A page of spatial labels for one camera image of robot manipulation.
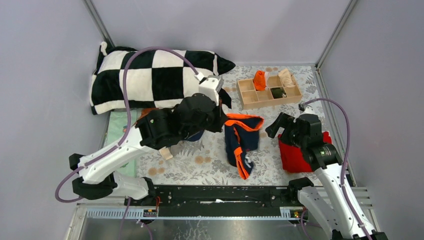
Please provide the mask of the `wooden compartment organizer box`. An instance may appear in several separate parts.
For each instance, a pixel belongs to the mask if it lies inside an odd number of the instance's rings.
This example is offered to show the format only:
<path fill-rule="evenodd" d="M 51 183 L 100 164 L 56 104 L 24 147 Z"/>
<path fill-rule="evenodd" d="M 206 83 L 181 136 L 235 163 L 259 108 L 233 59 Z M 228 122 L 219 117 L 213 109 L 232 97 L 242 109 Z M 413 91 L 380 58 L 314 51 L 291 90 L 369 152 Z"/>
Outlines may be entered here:
<path fill-rule="evenodd" d="M 268 78 L 267 86 L 270 89 L 263 91 L 256 90 L 252 78 L 241 79 L 236 83 L 238 95 L 243 110 L 251 110 L 286 104 L 299 103 L 303 97 L 298 83 L 293 74 L 290 75 L 291 80 L 294 83 L 293 87 L 283 86 L 280 78 L 275 75 Z M 279 88 L 284 90 L 285 96 L 281 98 L 274 98 L 271 89 Z"/>

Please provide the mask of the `navy underwear orange trim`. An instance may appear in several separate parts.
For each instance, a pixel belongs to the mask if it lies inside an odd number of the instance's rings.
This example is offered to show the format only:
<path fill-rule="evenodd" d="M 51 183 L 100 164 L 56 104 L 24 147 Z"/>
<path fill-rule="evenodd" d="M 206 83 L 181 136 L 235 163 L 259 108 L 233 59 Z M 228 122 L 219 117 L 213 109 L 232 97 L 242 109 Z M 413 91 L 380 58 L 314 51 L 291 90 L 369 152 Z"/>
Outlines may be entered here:
<path fill-rule="evenodd" d="M 239 176 L 247 180 L 255 164 L 247 153 L 259 148 L 260 129 L 264 119 L 261 116 L 228 113 L 224 123 L 225 152 L 228 163 L 237 168 Z"/>

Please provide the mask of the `orange underwear white trim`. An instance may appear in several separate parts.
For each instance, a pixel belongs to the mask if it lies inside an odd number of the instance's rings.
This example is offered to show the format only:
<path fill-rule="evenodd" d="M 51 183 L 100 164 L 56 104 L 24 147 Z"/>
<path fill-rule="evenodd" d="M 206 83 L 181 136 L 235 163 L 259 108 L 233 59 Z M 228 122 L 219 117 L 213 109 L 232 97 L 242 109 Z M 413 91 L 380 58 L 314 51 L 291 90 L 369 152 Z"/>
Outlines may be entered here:
<path fill-rule="evenodd" d="M 265 91 L 267 89 L 267 81 L 269 73 L 258 70 L 253 77 L 253 85 L 256 91 Z"/>

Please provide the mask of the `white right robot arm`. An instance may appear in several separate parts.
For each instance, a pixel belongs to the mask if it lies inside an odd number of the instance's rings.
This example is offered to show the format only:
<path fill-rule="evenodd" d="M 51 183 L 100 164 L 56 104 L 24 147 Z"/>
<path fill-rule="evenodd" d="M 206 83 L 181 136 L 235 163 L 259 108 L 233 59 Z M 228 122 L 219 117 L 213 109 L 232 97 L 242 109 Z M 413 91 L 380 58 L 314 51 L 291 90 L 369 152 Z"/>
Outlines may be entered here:
<path fill-rule="evenodd" d="M 281 112 L 265 131 L 274 138 L 280 128 L 283 132 L 279 140 L 300 149 L 329 199 L 321 199 L 312 182 L 303 177 L 289 182 L 287 201 L 306 207 L 331 240 L 386 240 L 387 235 L 374 228 L 355 198 L 342 174 L 344 167 L 336 148 L 324 142 L 319 117 L 303 113 L 295 118 Z"/>

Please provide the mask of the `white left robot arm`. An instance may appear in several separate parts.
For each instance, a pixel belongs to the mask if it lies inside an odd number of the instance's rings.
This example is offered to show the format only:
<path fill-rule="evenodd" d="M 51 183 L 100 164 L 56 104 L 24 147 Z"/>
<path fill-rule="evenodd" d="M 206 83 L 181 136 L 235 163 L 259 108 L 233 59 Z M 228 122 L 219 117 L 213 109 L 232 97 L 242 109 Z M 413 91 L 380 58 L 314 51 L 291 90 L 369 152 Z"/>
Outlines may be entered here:
<path fill-rule="evenodd" d="M 172 108 L 153 109 L 131 125 L 120 140 L 89 155 L 71 155 L 70 168 L 78 174 L 72 190 L 87 200 L 117 194 L 148 206 L 156 196 L 153 181 L 117 170 L 139 155 L 174 146 L 197 133 L 221 132 L 227 120 L 222 105 L 202 93 L 186 97 Z"/>

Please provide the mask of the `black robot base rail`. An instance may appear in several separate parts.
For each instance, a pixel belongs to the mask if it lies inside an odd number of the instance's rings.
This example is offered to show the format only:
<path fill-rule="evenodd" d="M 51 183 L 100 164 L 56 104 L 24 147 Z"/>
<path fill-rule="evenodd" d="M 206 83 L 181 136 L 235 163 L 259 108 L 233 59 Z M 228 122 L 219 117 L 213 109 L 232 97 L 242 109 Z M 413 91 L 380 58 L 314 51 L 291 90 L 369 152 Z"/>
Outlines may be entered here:
<path fill-rule="evenodd" d="M 298 192 L 313 187 L 307 177 L 289 181 L 287 186 L 155 185 L 145 198 L 125 199 L 134 207 L 191 209 L 302 208 Z"/>

